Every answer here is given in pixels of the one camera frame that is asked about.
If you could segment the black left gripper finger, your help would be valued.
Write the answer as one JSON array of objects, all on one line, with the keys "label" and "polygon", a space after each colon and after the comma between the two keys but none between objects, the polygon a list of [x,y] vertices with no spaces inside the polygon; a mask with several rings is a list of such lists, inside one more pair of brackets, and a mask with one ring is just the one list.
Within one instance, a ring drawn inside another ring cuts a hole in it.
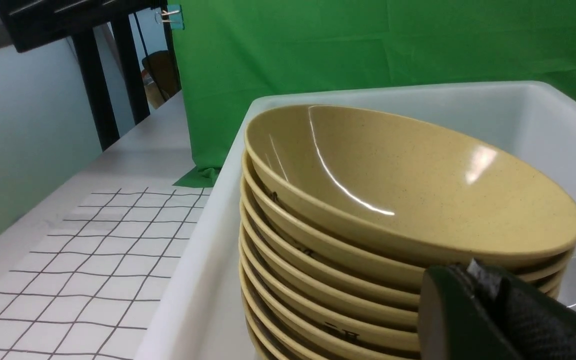
[{"label": "black left gripper finger", "polygon": [[425,270],[417,333],[423,360],[576,360],[576,312],[476,259]]}]

